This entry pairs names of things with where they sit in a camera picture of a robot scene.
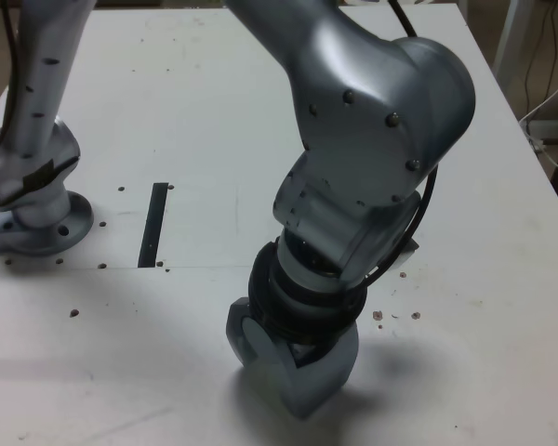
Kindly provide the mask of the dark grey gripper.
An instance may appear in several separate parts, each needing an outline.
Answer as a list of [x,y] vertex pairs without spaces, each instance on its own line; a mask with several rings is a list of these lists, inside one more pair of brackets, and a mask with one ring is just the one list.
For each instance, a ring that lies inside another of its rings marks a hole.
[[327,343],[295,344],[268,334],[254,319],[248,298],[231,304],[226,335],[241,364],[260,369],[298,419],[309,417],[346,384],[358,354],[355,324]]

